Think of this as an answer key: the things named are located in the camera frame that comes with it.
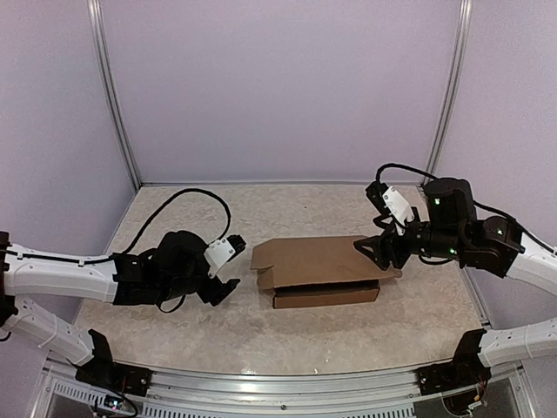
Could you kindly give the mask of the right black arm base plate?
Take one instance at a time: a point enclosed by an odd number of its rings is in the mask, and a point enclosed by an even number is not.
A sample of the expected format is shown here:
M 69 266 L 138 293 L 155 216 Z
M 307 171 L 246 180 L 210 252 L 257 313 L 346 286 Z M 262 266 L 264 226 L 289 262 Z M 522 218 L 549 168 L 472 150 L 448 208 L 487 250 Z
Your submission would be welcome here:
M 449 361 L 433 363 L 416 370 L 421 395 L 437 394 L 491 379 L 491 368 L 480 361 L 480 340 L 486 329 L 476 329 L 463 334 Z

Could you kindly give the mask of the brown cardboard box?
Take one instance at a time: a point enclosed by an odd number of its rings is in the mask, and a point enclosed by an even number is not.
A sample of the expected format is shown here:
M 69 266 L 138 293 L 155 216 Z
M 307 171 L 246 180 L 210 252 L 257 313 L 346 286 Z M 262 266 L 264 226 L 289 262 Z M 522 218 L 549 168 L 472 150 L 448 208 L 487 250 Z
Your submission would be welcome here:
M 382 270 L 354 247 L 362 235 L 270 239 L 252 249 L 250 269 L 274 309 L 329 307 L 374 302 L 384 280 L 402 277 Z

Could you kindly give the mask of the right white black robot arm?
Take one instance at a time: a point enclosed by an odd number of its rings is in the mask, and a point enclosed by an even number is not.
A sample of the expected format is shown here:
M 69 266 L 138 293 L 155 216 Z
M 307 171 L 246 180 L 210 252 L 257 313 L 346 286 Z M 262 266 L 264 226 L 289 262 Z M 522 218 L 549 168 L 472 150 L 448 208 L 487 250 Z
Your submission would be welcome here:
M 426 221 L 395 188 L 372 182 L 366 196 L 380 212 L 374 222 L 383 232 L 354 241 L 354 248 L 383 271 L 400 269 L 416 255 L 456 261 L 462 268 L 556 293 L 556 250 L 530 236 L 507 214 L 492 210 L 491 217 L 479 219 L 476 210 L 480 205 L 467 180 L 434 179 L 423 192 Z M 555 353 L 555 319 L 503 330 L 473 330 L 461 337 L 445 377 L 451 385 L 462 387 L 480 368 Z

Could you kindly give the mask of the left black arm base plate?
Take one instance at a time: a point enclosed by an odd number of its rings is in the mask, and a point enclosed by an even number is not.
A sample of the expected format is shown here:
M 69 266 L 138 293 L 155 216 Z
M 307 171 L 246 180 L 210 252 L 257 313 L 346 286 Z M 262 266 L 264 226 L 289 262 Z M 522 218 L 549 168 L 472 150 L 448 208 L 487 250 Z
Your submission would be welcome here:
M 76 366 L 76 379 L 120 394 L 145 397 L 153 371 L 146 367 L 132 366 L 95 356 Z

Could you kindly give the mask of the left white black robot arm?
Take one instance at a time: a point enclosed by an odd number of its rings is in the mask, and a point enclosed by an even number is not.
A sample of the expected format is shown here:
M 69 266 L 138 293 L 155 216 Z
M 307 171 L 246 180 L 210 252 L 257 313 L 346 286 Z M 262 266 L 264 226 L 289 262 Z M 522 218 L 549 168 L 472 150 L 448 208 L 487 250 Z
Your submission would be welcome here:
M 195 293 L 217 306 L 238 285 L 218 272 L 245 250 L 239 235 L 205 243 L 187 231 L 167 233 L 139 255 L 113 253 L 78 257 L 45 253 L 11 243 L 1 233 L 1 328 L 83 367 L 106 388 L 116 386 L 122 369 L 112 360 L 105 337 L 83 331 L 31 300 L 33 294 L 78 297 L 113 306 L 156 306 Z

